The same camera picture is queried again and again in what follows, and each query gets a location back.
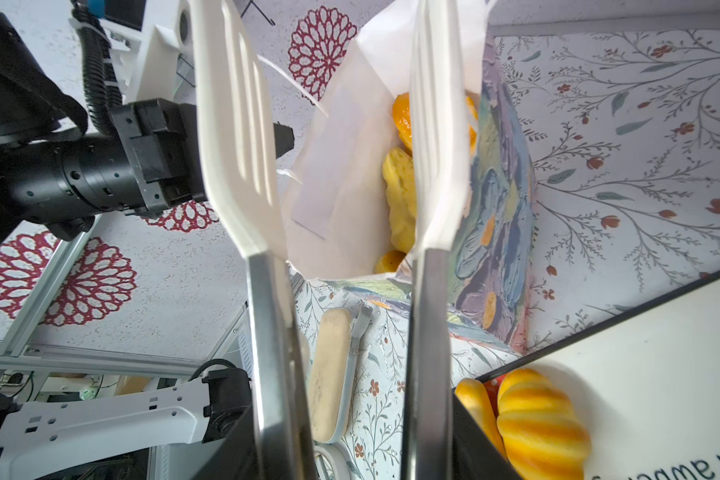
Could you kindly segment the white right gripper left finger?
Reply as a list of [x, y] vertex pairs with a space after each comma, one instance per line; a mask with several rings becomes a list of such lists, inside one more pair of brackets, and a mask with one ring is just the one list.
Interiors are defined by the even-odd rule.
[[259, 472], [314, 479], [266, 79], [233, 2], [189, 6], [204, 189], [247, 267]]

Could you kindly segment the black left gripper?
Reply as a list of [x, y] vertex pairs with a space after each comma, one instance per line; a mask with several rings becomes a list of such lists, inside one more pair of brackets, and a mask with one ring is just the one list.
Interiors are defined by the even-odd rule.
[[195, 105], [152, 99], [113, 111], [115, 134], [45, 141], [11, 153], [11, 208], [21, 219], [109, 212], [158, 216], [204, 202]]

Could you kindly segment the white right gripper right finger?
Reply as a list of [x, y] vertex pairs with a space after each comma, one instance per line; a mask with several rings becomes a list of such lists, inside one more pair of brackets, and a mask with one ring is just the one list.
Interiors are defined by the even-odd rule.
[[468, 190], [471, 117], [453, 1], [418, 6], [410, 108], [418, 218], [401, 474], [405, 479], [448, 479], [452, 393], [447, 267]]

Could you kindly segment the croissant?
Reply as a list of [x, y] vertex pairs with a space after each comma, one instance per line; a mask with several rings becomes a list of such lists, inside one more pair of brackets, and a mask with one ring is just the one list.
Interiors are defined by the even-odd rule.
[[374, 273], [395, 273], [406, 257], [405, 252], [390, 250], [386, 252], [375, 264]]
[[498, 431], [523, 479], [582, 479], [592, 451], [589, 431], [567, 394], [541, 373], [505, 375], [497, 396]]
[[417, 199], [413, 159], [401, 148], [392, 149], [382, 163], [389, 206], [391, 244], [408, 253], [414, 246]]
[[507, 459], [493, 406], [484, 384], [476, 379], [462, 379], [456, 386], [455, 395], [490, 443]]

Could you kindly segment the floral white paper bag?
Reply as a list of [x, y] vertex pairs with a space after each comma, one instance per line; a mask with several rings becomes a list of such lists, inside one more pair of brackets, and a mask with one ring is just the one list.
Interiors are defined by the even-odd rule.
[[[485, 1], [456, 5], [459, 75], [478, 110], [478, 143], [451, 250], [449, 307], [455, 336], [524, 353], [535, 182], [528, 145], [502, 77]], [[376, 296], [406, 311], [410, 269], [372, 275], [392, 248], [382, 163], [400, 143], [396, 96], [410, 86], [418, 5], [396, 1], [346, 46], [319, 96], [283, 198], [291, 262], [307, 278]]]

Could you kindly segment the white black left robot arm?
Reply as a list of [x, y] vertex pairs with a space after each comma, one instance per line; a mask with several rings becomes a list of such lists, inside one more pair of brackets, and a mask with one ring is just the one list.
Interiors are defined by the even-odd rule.
[[77, 1], [85, 98], [65, 94], [0, 13], [0, 309], [34, 328], [109, 318], [162, 270], [147, 303], [174, 331], [245, 288], [206, 197], [193, 103], [173, 93], [204, 37], [198, 1]]

